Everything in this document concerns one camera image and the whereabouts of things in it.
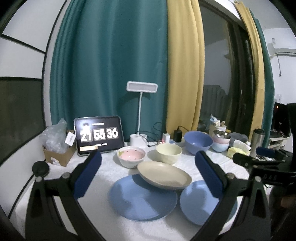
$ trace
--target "window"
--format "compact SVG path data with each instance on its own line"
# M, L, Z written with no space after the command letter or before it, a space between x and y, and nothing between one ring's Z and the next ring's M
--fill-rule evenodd
M212 114L232 132L249 135L254 109L252 55L247 32L200 1L205 36L205 78L198 130Z
M42 80L0 78L0 163L45 128Z

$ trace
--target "glass window pane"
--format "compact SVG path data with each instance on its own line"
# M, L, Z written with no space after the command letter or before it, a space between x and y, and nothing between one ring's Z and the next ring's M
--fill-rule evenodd
M227 21L203 6L200 10L205 35L205 78L198 130L205 131L211 114L221 121L227 118L233 53Z
M44 130L42 81L0 80L0 163Z

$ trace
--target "lamp base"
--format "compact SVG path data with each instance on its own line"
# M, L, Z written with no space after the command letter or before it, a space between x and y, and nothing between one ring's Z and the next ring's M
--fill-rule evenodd
M147 141L145 138L147 139L147 135L145 134L141 134L141 135L131 134L129 146L145 148L147 146Z

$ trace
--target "blue plate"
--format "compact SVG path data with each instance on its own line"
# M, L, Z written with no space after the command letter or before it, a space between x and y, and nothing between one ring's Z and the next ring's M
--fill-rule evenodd
M204 180L196 181L186 187L180 196L180 206L186 218L197 225L203 225L214 211L219 199L212 196ZM227 222L237 210L237 200Z
M177 205L176 192L147 183L139 174L119 179L109 191L109 202L121 216L140 222L163 218Z

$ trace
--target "plate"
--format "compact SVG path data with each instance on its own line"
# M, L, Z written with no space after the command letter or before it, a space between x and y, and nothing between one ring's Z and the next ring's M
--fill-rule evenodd
M145 181L162 189L184 189L192 181L187 172L158 161L141 162L138 165L138 170Z
M176 192L163 190L137 175L116 181L109 191L109 202L121 216L134 221L149 222L163 218L176 207Z
M214 211L219 199L212 196L204 180L196 181L186 187L180 196L181 210L186 218L194 224L203 225ZM237 200L227 222L237 210Z

